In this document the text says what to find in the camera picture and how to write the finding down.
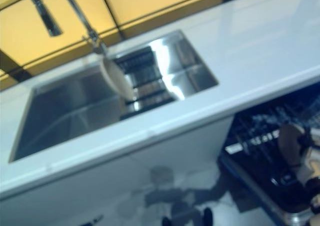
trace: dishwasher rack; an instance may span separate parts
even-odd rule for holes
[[[248,187],[277,225],[303,226],[309,198],[278,147],[279,128],[320,129],[320,82],[234,117],[219,161]]]

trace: white cabinet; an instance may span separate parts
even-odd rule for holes
[[[163,139],[139,151],[1,202],[1,226],[78,226],[108,214],[116,197],[151,185],[150,169],[179,177],[214,163],[233,117]]]

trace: dishwasher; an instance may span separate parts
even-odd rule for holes
[[[320,177],[306,165],[319,166],[319,129],[320,82],[237,113],[218,162],[276,225],[310,225]]]

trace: chrome faucet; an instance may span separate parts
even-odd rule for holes
[[[62,30],[60,29],[59,25],[57,24],[52,14],[49,12],[44,2],[42,0],[32,0],[32,2],[35,4],[35,7],[38,13],[40,14],[42,21],[46,29],[48,30],[48,33],[50,34],[50,36],[54,37],[54,36],[61,35],[63,33]],[[82,38],[92,45],[93,51],[95,53],[100,55],[106,55],[107,45],[101,40],[97,31],[95,31],[91,27],[86,16],[84,15],[84,12],[81,10],[76,0],[68,0],[68,2],[72,6],[73,10],[78,15],[79,19],[81,20],[81,22],[83,23],[83,25],[87,30],[87,34],[89,38],[85,38],[84,36]]]

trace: stainless steel sink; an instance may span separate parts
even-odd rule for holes
[[[137,97],[125,101],[93,67],[33,89],[15,161],[218,84],[190,43],[175,31],[114,60]]]

